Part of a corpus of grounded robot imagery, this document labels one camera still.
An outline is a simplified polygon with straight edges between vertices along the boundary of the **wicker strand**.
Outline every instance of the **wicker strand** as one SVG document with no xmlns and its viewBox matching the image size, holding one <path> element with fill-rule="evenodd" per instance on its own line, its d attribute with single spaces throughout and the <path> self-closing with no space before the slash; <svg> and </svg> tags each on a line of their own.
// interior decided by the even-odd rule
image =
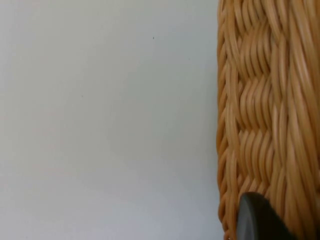
<svg viewBox="0 0 320 240">
<path fill-rule="evenodd" d="M 219 219 L 258 192 L 299 239 L 320 227 L 320 1 L 220 0 Z"/>
</svg>

